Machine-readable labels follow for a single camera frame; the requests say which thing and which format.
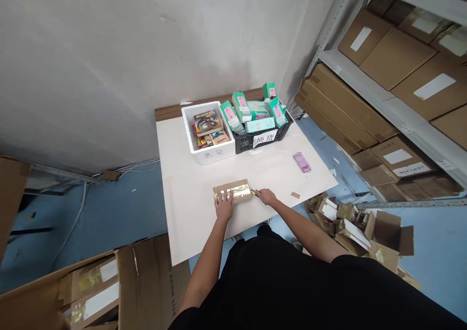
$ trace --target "hand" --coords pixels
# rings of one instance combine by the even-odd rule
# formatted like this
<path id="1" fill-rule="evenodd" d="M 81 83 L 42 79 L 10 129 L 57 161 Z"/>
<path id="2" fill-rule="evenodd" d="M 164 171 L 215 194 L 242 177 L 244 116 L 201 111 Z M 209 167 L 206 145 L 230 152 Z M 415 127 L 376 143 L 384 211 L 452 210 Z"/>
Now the hand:
<path id="1" fill-rule="evenodd" d="M 218 219 L 226 220 L 227 222 L 232 218 L 234 214 L 234 192 L 230 189 L 230 196 L 227 199 L 227 189 L 224 189 L 224 199 L 222 200 L 222 194 L 220 191 L 217 192 L 217 200 L 214 201 L 216 207 L 216 216 Z"/>
<path id="2" fill-rule="evenodd" d="M 277 201 L 276 195 L 269 189 L 261 189 L 260 191 L 255 190 L 254 193 L 265 205 L 271 205 L 274 201 Z"/>

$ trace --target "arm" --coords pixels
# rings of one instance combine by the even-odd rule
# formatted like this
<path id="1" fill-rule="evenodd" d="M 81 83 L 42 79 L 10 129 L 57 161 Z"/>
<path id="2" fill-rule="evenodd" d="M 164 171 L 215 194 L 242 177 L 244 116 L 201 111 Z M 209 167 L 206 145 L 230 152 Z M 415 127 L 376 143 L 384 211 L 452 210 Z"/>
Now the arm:
<path id="1" fill-rule="evenodd" d="M 232 193 L 231 191 L 229 199 L 224 197 L 224 200 L 222 200 L 221 193 L 217 193 L 219 200 L 214 202 L 217 219 L 214 223 L 213 231 L 204 245 L 203 251 L 191 274 L 179 314 L 190 307 L 199 308 L 219 279 L 225 229 L 227 228 L 227 223 L 232 218 L 235 206 L 233 201 L 234 195 Z"/>
<path id="2" fill-rule="evenodd" d="M 255 193 L 265 205 L 276 210 L 298 241 L 312 256 L 331 263 L 337 256 L 351 255 L 313 222 L 279 201 L 269 189 L 262 189 L 255 191 Z"/>

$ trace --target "white table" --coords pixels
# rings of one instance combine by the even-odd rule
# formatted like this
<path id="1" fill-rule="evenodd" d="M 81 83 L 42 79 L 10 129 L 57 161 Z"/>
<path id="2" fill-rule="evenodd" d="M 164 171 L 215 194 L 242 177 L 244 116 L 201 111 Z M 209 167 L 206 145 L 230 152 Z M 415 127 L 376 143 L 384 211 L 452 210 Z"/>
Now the white table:
<path id="1" fill-rule="evenodd" d="M 172 264 L 199 254 L 216 220 L 213 187 L 248 179 L 253 189 L 269 188 L 289 207 L 337 185 L 334 176 L 296 123 L 282 141 L 201 166 L 191 155 L 181 117 L 157 122 L 165 214 Z M 302 173 L 292 155 L 301 152 L 312 171 Z M 296 192 L 297 199 L 290 194 Z M 259 198 L 239 203 L 225 239 L 276 215 Z"/>

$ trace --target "gray wall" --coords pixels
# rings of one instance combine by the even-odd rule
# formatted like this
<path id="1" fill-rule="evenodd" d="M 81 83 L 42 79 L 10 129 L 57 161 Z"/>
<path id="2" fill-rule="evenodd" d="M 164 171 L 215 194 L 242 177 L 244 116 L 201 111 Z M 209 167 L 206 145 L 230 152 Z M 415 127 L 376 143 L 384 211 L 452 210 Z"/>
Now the gray wall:
<path id="1" fill-rule="evenodd" d="M 153 109 L 275 81 L 333 0 L 0 0 L 0 153 L 80 172 L 158 154 Z"/>

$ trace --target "black clothing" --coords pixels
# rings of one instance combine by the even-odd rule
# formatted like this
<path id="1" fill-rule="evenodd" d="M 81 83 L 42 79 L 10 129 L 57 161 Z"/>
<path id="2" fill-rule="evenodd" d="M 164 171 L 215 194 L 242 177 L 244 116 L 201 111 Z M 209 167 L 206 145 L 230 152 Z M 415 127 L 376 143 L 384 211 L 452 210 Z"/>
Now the black clothing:
<path id="1" fill-rule="evenodd" d="M 377 261 L 339 256 L 327 263 L 299 252 L 268 225 L 235 243 L 201 307 L 169 330 L 311 329 L 351 325 L 398 329 L 467 324 Z"/>

